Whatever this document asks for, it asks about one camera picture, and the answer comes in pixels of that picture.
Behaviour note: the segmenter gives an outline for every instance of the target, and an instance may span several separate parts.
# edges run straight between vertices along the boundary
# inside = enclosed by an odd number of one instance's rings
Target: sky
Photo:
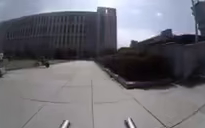
[[[0,0],[0,21],[51,11],[117,9],[118,47],[144,40],[171,28],[174,34],[193,34],[191,0]]]

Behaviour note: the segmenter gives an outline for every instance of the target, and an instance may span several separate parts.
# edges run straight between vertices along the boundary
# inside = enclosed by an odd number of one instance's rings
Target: lamp post
[[[192,11],[195,17],[195,43],[198,43],[198,22],[197,22],[197,12],[195,10],[195,5],[199,2],[199,0],[191,0],[192,2]]]

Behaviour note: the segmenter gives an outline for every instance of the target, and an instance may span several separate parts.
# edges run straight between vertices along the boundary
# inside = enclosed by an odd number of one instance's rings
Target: concrete plaza
[[[0,79],[0,128],[205,128],[205,84],[126,90],[92,61],[8,72]]]

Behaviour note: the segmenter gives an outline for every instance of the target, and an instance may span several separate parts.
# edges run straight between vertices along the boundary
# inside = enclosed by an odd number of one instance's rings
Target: handlebar
[[[132,120],[132,118],[128,118],[127,120],[125,120],[125,125],[127,128],[137,128],[134,121]],[[63,120],[62,124],[60,125],[59,128],[69,128],[70,126],[70,121],[69,120]]]

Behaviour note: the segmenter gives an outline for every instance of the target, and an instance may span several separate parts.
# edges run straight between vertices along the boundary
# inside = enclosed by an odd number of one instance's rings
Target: wall
[[[167,58],[176,78],[187,79],[195,71],[205,73],[205,42],[153,45],[147,47],[147,52]]]

